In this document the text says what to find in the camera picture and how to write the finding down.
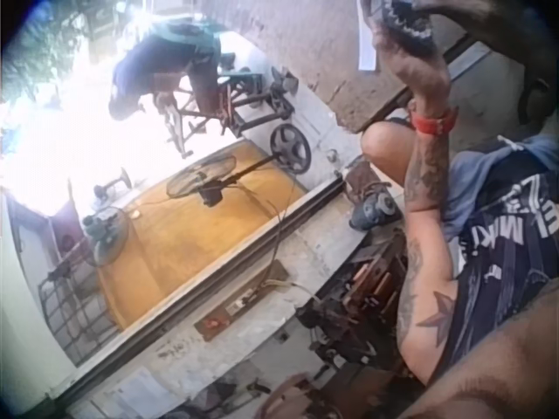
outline foliage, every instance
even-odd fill
[[[26,94],[37,83],[57,82],[72,70],[79,48],[79,12],[74,0],[39,3],[2,56],[2,102]]]

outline knee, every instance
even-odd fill
[[[377,122],[371,125],[361,137],[361,150],[372,163],[391,154],[397,138],[399,126],[391,122]]]

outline metal grate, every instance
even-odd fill
[[[86,262],[82,241],[38,286],[52,335],[77,367],[99,352],[120,330],[100,289],[99,276]]]

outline orange wall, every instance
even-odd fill
[[[233,173],[265,155],[249,141],[227,150],[237,158]],[[179,286],[250,236],[305,192],[273,164],[240,181],[242,189],[224,190],[223,201],[204,206],[198,195],[168,200],[167,181],[155,185],[126,208],[138,209],[119,258],[100,268],[100,281],[114,320],[130,326]]]

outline man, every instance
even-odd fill
[[[414,95],[415,130],[384,122],[362,138],[369,159],[404,185],[397,341],[416,377],[435,382],[404,417],[540,417],[559,401],[558,139],[501,143],[450,165],[457,114],[445,61],[412,57],[378,24],[374,38],[383,68]],[[455,236],[466,258],[457,280]]]
[[[111,116],[125,120],[140,109],[140,97],[149,93],[154,94],[155,104],[162,108],[174,99],[172,93],[185,74],[190,78],[200,111],[217,113],[219,57],[219,39],[201,26],[154,24],[152,32],[114,68]]]

